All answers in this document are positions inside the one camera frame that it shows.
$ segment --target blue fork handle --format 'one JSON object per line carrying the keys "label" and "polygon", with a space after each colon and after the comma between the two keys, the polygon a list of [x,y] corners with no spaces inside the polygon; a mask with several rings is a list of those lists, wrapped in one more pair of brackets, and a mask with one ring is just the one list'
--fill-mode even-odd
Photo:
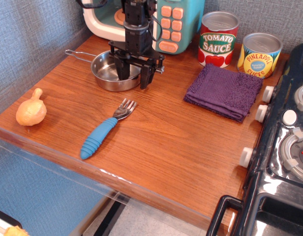
{"label": "blue fork handle", "polygon": [[90,157],[99,148],[104,138],[117,123],[118,119],[109,118],[92,131],[82,146],[81,158],[85,160]]}

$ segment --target gray wall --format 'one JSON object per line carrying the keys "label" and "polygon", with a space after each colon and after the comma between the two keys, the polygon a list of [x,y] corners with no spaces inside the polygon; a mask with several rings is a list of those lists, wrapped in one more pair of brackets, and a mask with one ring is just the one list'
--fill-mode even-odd
{"label": "gray wall", "polygon": [[303,43],[303,0],[206,0],[204,13],[211,11],[228,11],[238,16],[239,43],[253,32],[277,35],[283,41],[285,53]]}
{"label": "gray wall", "polygon": [[0,113],[91,32],[74,0],[0,0]]}

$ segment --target pot handle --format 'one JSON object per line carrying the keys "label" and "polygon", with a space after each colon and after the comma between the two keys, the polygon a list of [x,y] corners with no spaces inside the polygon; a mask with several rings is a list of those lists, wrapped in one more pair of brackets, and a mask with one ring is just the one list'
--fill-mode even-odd
{"label": "pot handle", "polygon": [[65,54],[67,54],[69,56],[73,56],[73,57],[75,57],[75,58],[77,58],[79,60],[87,61],[89,63],[91,63],[91,60],[86,60],[86,59],[83,59],[83,58],[79,58],[75,54],[84,54],[84,55],[89,55],[89,56],[96,57],[96,55],[94,55],[94,54],[84,53],[84,52],[76,52],[76,51],[73,51],[73,50],[70,50],[70,49],[65,50]]}

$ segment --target tomato sauce can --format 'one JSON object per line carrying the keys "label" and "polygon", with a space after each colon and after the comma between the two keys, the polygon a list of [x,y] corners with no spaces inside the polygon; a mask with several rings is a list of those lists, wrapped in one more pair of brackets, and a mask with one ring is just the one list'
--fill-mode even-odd
{"label": "tomato sauce can", "polygon": [[238,71],[262,79],[271,76],[283,47],[280,39],[268,33],[251,33],[243,38]]}
{"label": "tomato sauce can", "polygon": [[213,11],[202,17],[198,60],[203,66],[213,63],[224,68],[231,62],[239,19],[234,14]]}

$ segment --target wooden countertop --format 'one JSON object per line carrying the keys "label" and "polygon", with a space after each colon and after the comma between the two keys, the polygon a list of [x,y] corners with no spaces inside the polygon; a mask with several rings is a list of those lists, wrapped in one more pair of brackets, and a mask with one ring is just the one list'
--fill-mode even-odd
{"label": "wooden countertop", "polygon": [[[97,36],[77,49],[95,55],[107,50],[108,41]],[[165,55],[164,73],[156,73],[147,89],[124,92],[101,89],[90,63],[67,57],[0,115],[0,139],[206,229],[222,195],[242,199],[246,169],[240,155],[256,145],[262,125],[254,117],[263,91],[277,84],[288,55],[280,56],[250,114],[238,123],[183,100],[203,68],[197,53],[196,36],[184,53]],[[237,71],[239,53],[237,44],[226,69]],[[16,111],[35,88],[43,90],[47,115],[40,124],[20,126]],[[124,98],[137,108],[91,158],[81,160],[85,138]]]}

